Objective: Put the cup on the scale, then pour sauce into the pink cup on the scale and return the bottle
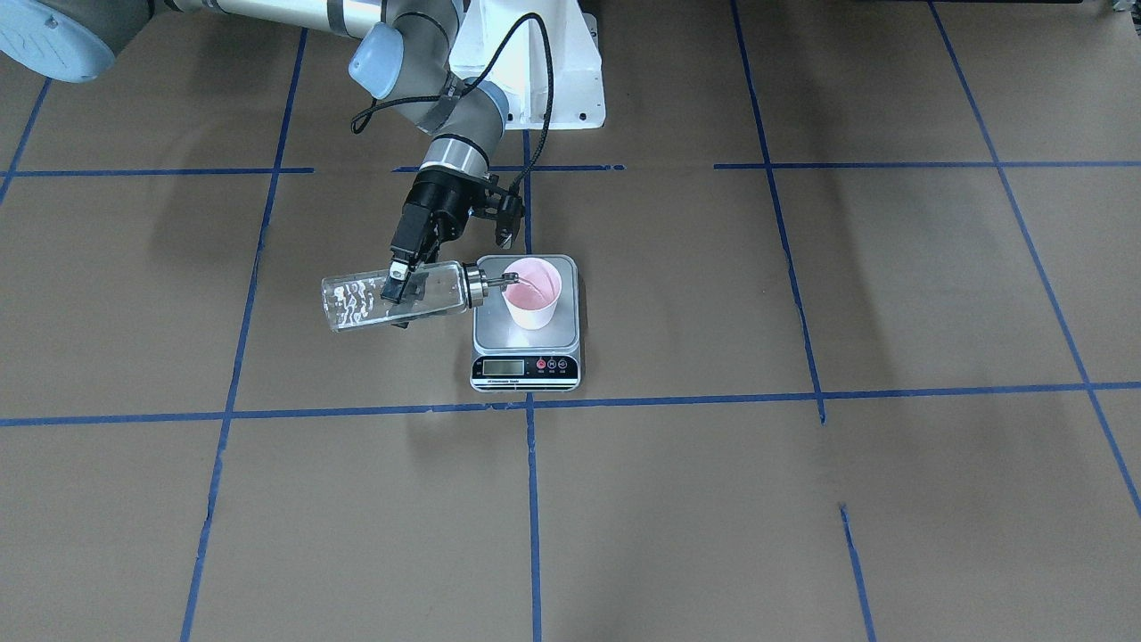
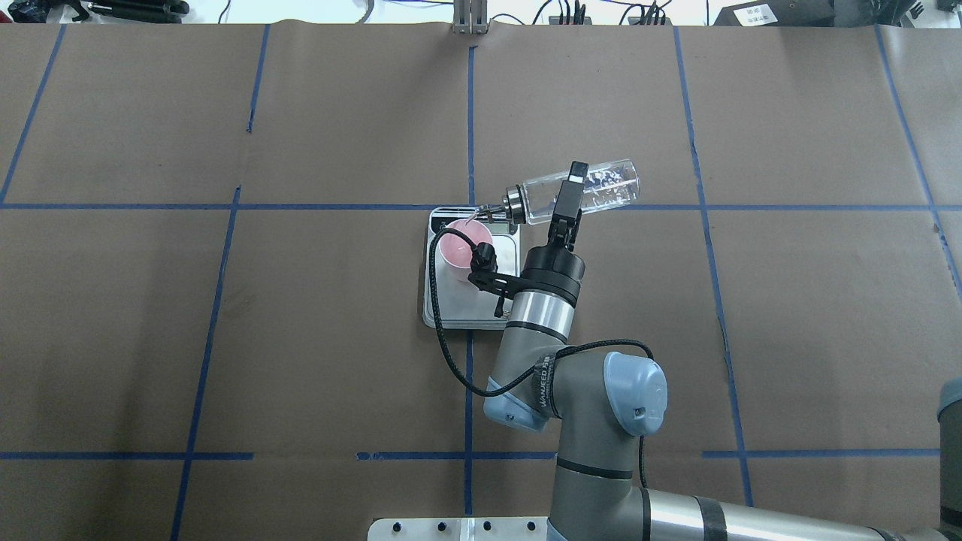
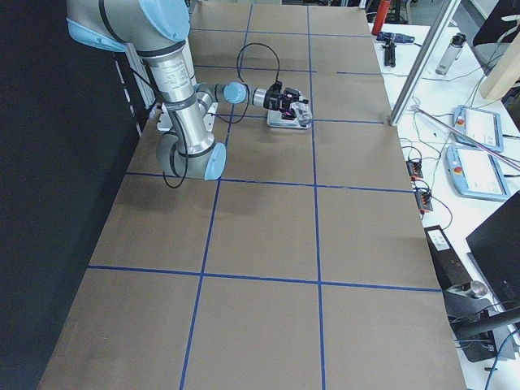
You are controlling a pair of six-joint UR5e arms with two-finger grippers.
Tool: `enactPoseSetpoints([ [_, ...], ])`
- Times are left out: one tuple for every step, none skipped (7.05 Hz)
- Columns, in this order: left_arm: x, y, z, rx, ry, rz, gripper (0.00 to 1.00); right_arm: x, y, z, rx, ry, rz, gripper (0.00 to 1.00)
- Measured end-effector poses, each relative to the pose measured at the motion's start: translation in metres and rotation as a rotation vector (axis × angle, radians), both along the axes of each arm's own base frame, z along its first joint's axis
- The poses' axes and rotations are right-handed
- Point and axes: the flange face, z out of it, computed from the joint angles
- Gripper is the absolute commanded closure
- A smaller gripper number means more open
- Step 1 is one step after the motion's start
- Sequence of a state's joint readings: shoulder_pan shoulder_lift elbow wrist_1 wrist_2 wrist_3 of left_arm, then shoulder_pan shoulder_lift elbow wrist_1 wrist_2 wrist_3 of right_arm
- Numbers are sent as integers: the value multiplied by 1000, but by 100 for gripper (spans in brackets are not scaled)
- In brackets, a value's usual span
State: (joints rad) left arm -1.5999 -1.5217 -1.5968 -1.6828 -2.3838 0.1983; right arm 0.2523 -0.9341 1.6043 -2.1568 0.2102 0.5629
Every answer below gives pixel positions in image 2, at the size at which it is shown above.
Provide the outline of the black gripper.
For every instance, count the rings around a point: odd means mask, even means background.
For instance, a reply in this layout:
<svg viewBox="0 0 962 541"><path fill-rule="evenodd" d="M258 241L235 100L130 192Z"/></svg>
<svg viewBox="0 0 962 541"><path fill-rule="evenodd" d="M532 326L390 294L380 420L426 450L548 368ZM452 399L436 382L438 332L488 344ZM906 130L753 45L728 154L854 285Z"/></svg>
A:
<svg viewBox="0 0 962 541"><path fill-rule="evenodd" d="M588 164L573 162L560 182L549 223L547 244L528 250L520 277L522 292L549 292L577 305L586 271L585 261L573 251L582 218L584 181Z"/></svg>

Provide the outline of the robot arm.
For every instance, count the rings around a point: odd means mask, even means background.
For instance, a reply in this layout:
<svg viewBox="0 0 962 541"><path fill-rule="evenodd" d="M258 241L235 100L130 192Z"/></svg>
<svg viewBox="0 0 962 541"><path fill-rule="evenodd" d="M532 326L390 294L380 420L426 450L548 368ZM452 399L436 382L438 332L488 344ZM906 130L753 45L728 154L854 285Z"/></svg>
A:
<svg viewBox="0 0 962 541"><path fill-rule="evenodd" d="M512 225L549 223L519 275L494 273L482 244L470 281L510 299L488 386L485 414L511 428L541 431L558 420L549 540L958 540L960 380L944 384L940 425L940 524L897 532L733 506L656 491L633 482L642 438L662 427L669 385L652 350L616 339L568 345L586 264L573 249L585 213L628 205L638 177L628 160L589 165L508 189L499 209Z"/></svg>

